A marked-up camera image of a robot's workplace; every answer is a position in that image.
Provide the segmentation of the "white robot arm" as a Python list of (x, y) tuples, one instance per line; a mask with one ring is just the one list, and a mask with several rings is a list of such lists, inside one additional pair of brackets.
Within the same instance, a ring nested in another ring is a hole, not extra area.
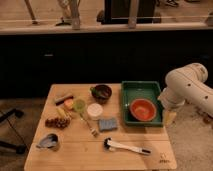
[(164, 126), (174, 121), (176, 110), (185, 102), (195, 105), (203, 119), (213, 125), (213, 88), (205, 84), (207, 78), (208, 71), (200, 63), (191, 63), (167, 73), (166, 87), (158, 96), (163, 106)]

